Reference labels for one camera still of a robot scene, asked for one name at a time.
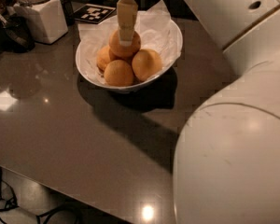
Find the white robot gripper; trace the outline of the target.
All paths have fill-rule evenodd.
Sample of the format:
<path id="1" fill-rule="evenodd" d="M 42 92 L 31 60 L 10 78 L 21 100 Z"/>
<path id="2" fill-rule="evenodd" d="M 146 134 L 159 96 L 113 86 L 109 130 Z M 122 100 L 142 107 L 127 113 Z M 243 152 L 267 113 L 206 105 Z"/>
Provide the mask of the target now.
<path id="1" fill-rule="evenodd" d="M 119 43 L 122 46 L 129 47 L 132 44 L 137 12 L 138 5 L 135 0 L 118 0 Z"/>

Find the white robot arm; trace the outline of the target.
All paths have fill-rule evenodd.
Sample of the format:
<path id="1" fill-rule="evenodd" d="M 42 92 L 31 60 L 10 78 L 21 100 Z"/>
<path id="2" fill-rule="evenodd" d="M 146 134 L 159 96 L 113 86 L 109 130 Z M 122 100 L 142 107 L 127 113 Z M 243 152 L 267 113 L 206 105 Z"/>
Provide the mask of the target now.
<path id="1" fill-rule="evenodd" d="M 280 0 L 184 0 L 238 78 L 185 124 L 176 224 L 280 224 Z"/>

